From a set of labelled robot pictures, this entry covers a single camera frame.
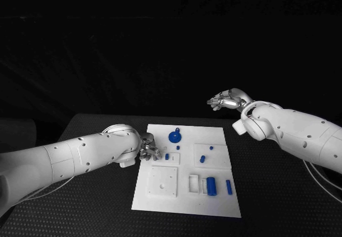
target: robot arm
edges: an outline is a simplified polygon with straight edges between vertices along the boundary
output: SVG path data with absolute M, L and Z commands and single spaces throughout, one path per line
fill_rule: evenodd
M 240 135 L 248 132 L 258 141 L 274 140 L 296 157 L 342 173 L 342 128 L 332 122 L 270 102 L 253 101 L 235 88 L 219 93 L 208 104 L 214 110 L 227 107 L 241 111 L 232 125 Z
M 140 137 L 118 124 L 103 133 L 0 154 L 0 217 L 33 191 L 113 162 L 133 165 L 139 152 L 140 159 L 160 157 L 153 135 Z

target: black table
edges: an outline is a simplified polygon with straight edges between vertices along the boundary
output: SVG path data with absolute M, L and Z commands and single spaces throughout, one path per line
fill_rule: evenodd
M 238 136 L 230 119 L 87 115 L 61 141 L 126 123 L 222 127 L 243 218 L 134 211 L 139 162 L 82 174 L 51 195 L 17 205 L 0 236 L 342 236 L 342 204 L 315 183 L 303 162 L 274 141 Z

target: dark wall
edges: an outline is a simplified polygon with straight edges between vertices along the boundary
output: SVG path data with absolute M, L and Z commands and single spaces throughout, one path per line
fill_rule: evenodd
M 77 113 L 238 119 L 206 105 L 234 87 L 342 125 L 335 18 L 30 16 L 0 29 L 0 116 L 55 138 Z

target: blue cylinder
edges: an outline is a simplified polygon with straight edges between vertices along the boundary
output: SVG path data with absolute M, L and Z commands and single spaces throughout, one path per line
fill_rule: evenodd
M 217 184 L 215 184 L 215 178 L 208 177 L 206 178 L 206 190 L 208 190 L 208 195 L 209 196 L 217 196 Z
M 180 142 L 180 140 L 182 140 L 182 135 L 179 133 L 179 128 L 176 128 L 176 131 L 170 132 L 170 134 L 169 134 L 169 141 L 172 143 L 178 143 L 178 142 Z
M 205 156 L 201 157 L 201 160 L 199 160 L 201 163 L 205 162 Z
M 228 190 L 228 194 L 232 195 L 230 180 L 227 180 L 227 190 Z

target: robotic hand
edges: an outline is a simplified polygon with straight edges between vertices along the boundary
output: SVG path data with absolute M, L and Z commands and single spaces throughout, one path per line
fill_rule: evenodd
M 103 133 L 0 154 L 0 217 L 52 183 L 113 162 L 134 165 L 139 153 L 140 159 L 160 158 L 153 134 L 140 136 L 131 126 L 117 124 Z
M 214 111 L 237 109 L 241 119 L 232 124 L 240 135 L 245 132 L 258 141 L 271 139 L 280 148 L 307 162 L 342 173 L 342 128 L 325 119 L 254 101 L 240 89 L 221 92 L 206 102 Z

